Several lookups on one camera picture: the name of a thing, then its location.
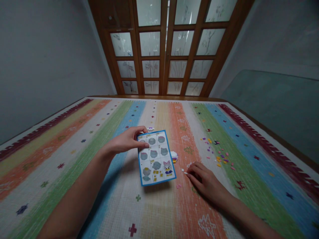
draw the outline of blue border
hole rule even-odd
[[[174,175],[175,175],[175,177],[174,177],[174,178],[167,179],[167,180],[163,180],[163,181],[160,181],[160,182],[157,182],[157,183],[152,183],[152,184],[143,185],[143,183],[142,183],[142,171],[141,171],[141,166],[140,166],[140,164],[141,164],[141,161],[140,161],[140,150],[138,149],[138,153],[139,153],[139,168],[140,168],[140,180],[141,180],[141,186],[142,186],[142,187],[151,186],[151,185],[155,185],[155,184],[159,184],[159,183],[164,183],[164,182],[168,182],[168,181],[171,181],[171,180],[173,180],[173,179],[176,179],[175,167],[174,167],[172,155],[170,154],[170,149],[169,149],[169,143],[168,143],[168,139],[167,139],[166,130],[160,130],[160,131],[148,132],[148,133],[145,133],[145,134],[140,134],[140,135],[137,136],[136,138],[137,138],[137,141],[138,141],[138,137],[140,137],[140,136],[142,136],[142,135],[154,134],[154,133],[159,133],[159,132],[165,132],[166,141],[167,141],[167,146],[168,146],[168,151],[169,151],[169,155],[170,155],[170,160],[172,161],[172,167],[173,167],[173,170],[174,170]]]

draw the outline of wall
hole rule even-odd
[[[83,2],[1,1],[0,31],[0,143],[82,97],[116,94]]]
[[[210,97],[242,70],[319,79],[319,3],[255,0]]]

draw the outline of table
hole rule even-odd
[[[318,235],[318,174],[231,104],[86,97],[1,146],[2,236],[35,238],[98,149],[138,125],[166,130],[177,179],[141,187],[137,149],[118,154],[80,237],[242,238],[182,172],[195,161],[284,237]]]

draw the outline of cartoon character illustration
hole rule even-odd
[[[158,141],[159,141],[160,143],[164,143],[164,142],[165,142],[165,137],[160,136],[159,139],[158,139]]]
[[[155,140],[154,138],[150,138],[150,139],[149,139],[149,144],[150,144],[150,145],[155,144],[155,142],[156,142],[156,140]]]
[[[157,151],[156,150],[151,150],[151,157],[156,158],[157,157]]]
[[[141,153],[141,160],[147,159],[147,153]]]
[[[153,164],[152,168],[155,169],[155,170],[159,170],[159,169],[160,169],[160,163],[156,161],[156,162]]]
[[[144,179],[144,181],[149,181],[150,177],[149,175],[151,174],[151,170],[149,168],[144,168],[143,169],[143,174],[145,175],[144,177],[142,177]]]
[[[167,161],[167,162],[163,162],[164,164],[164,169],[165,169],[165,174],[166,176],[172,176],[172,170],[171,170],[171,167],[172,165],[170,164],[170,161]]]
[[[167,148],[161,148],[160,149],[160,154],[163,155],[163,156],[167,155],[168,154]]]

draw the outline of glass pane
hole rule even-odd
[[[196,55],[215,55],[225,29],[204,29]]]
[[[122,78],[136,78],[134,61],[117,61]]]
[[[194,31],[174,32],[171,55],[188,55],[193,34]]]
[[[167,94],[169,95],[179,95],[182,89],[182,81],[169,81],[167,85]]]
[[[160,55],[160,32],[140,33],[142,56]]]
[[[169,78],[184,78],[187,61],[170,61]]]
[[[139,26],[160,25],[160,0],[136,0]]]
[[[237,0],[211,1],[209,5],[206,22],[229,21]]]
[[[159,93],[159,81],[144,81],[144,89],[146,94]]]
[[[148,60],[142,61],[144,78],[159,78],[160,76],[160,61]]]
[[[206,79],[213,60],[195,60],[190,78]]]
[[[116,56],[133,56],[130,33],[111,33],[111,39]]]
[[[199,0],[177,0],[175,25],[195,24],[199,5]]]
[[[139,90],[137,89],[137,82],[136,81],[122,81],[124,92],[126,94],[138,94]]]
[[[189,82],[186,89],[186,96],[199,96],[202,91],[203,82]]]

